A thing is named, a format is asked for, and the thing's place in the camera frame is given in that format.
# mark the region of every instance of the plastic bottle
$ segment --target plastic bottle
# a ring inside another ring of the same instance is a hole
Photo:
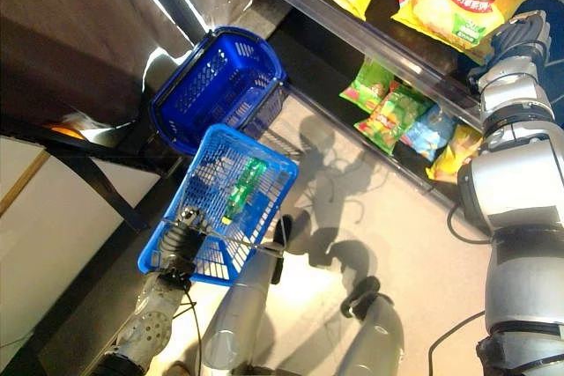
[[[268,165],[265,161],[257,158],[251,158],[247,162],[241,176],[235,182],[231,195],[227,199],[226,211],[221,218],[221,222],[224,225],[231,224],[233,219],[242,212],[245,202],[255,190],[258,180],[267,167]]]

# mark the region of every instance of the black cable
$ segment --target black cable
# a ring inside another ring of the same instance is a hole
[[[184,287],[184,293],[186,294],[186,297],[188,297],[188,301],[190,302],[190,304],[192,305],[191,310],[192,313],[194,314],[194,322],[196,323],[196,331],[197,331],[197,376],[201,376],[202,374],[202,336],[200,335],[200,325],[197,322],[197,315],[196,315],[196,308],[195,305],[196,303],[194,301],[192,301],[192,298],[190,297],[190,294],[188,294],[188,287]]]
[[[486,314],[486,311],[482,310],[481,312],[473,314],[469,318],[464,319],[463,321],[458,323],[456,326],[454,326],[451,330],[449,330],[448,332],[445,332],[443,335],[441,335],[439,338],[437,338],[437,340],[429,347],[429,353],[427,355],[428,360],[429,360],[429,376],[433,376],[433,351],[434,351],[434,349],[437,348],[442,341],[444,341],[449,336],[451,336],[456,331],[458,331],[458,329],[460,329],[462,326],[467,325],[471,321],[476,320],[478,317],[483,316],[484,314]]]
[[[30,336],[33,332],[28,332],[27,334],[23,335],[21,338],[18,339],[14,339],[13,341],[9,341],[8,343],[3,343],[2,345],[0,345],[0,350],[4,347],[7,347],[9,345],[13,345],[14,343],[19,343],[20,341],[23,341],[24,339],[26,339],[28,336]]]
[[[547,63],[547,64],[545,65],[545,68],[550,68],[551,66],[559,65],[559,64],[561,64],[561,63],[564,63],[564,57],[563,57],[562,59],[558,59],[558,60],[556,60],[556,61],[552,61],[552,62]]]
[[[491,244],[491,240],[471,240],[469,238],[465,238],[460,235],[458,232],[455,231],[455,228],[452,226],[452,217],[455,215],[456,209],[460,204],[455,204],[452,209],[450,209],[449,215],[447,216],[447,226],[449,227],[450,233],[454,235],[455,238],[465,242],[467,244],[474,244],[474,245],[481,245],[481,244]]]
[[[181,306],[190,306],[190,307],[188,307],[187,309],[182,310],[181,312],[175,314],[175,315],[173,316],[173,320],[176,319],[177,317],[182,316],[183,314],[185,314],[186,312],[188,312],[189,310],[191,310],[191,309],[193,308],[193,306],[192,306],[190,303],[188,303],[188,304],[181,304]]]

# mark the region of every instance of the white floor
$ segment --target white floor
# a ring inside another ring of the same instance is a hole
[[[453,238],[445,224],[448,210],[297,100],[286,101],[271,128],[306,154],[282,208],[295,219],[293,242],[282,280],[270,289],[254,364],[334,374],[360,327],[341,315],[339,305],[356,281],[375,275],[404,325],[398,374],[427,374],[431,343],[483,310],[490,247]],[[455,225],[479,237],[463,222]],[[192,287],[202,332],[225,292],[210,284]],[[481,374],[475,346],[485,335],[483,318],[456,332],[436,350],[434,374]],[[165,374],[177,360],[191,367],[196,346],[193,315],[185,313],[147,374]]]

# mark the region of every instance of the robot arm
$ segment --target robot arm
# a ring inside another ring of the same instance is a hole
[[[489,232],[485,374],[564,374],[564,131],[542,81],[545,13],[513,18],[476,72],[485,141],[458,173],[466,219]]]
[[[158,271],[147,277],[134,313],[92,376],[142,376],[147,372],[152,358],[167,346],[174,313],[189,288],[194,270],[192,257],[208,232],[200,210],[182,210],[160,241]]]

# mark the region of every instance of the black shelf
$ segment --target black shelf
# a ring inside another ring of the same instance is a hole
[[[397,143],[389,156],[367,140],[353,124],[368,114],[338,94],[354,79],[363,55],[316,22],[292,10],[268,39],[290,79],[292,95],[328,119],[354,142],[394,167],[421,190],[451,206],[459,200],[457,186],[431,181],[425,168],[431,162],[405,144]]]
[[[464,82],[475,64],[453,48],[392,20],[397,0],[372,0],[366,22],[331,0],[286,1],[425,93],[447,113],[481,129],[479,101]]]

